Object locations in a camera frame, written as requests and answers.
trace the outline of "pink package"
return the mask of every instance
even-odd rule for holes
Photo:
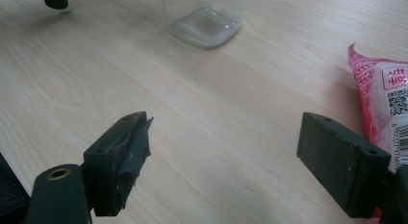
[[[392,155],[393,172],[408,164],[408,62],[372,59],[348,47],[366,138]]]

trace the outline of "black cylindrical object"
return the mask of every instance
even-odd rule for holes
[[[68,7],[68,0],[44,0],[45,5],[51,9],[63,10]]]

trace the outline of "qr code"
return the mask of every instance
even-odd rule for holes
[[[388,93],[391,116],[408,113],[407,97],[408,89]]]

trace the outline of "clear plastic cup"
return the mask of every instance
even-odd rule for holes
[[[242,26],[247,0],[163,0],[166,23],[180,40],[201,48],[221,45]]]

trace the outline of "light wood tabletop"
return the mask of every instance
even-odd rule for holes
[[[296,156],[301,115],[363,134],[347,47],[408,61],[407,3],[249,0],[204,50],[168,33],[161,0],[0,0],[0,151],[31,193],[146,111],[152,156],[126,209],[93,223],[365,223]]]

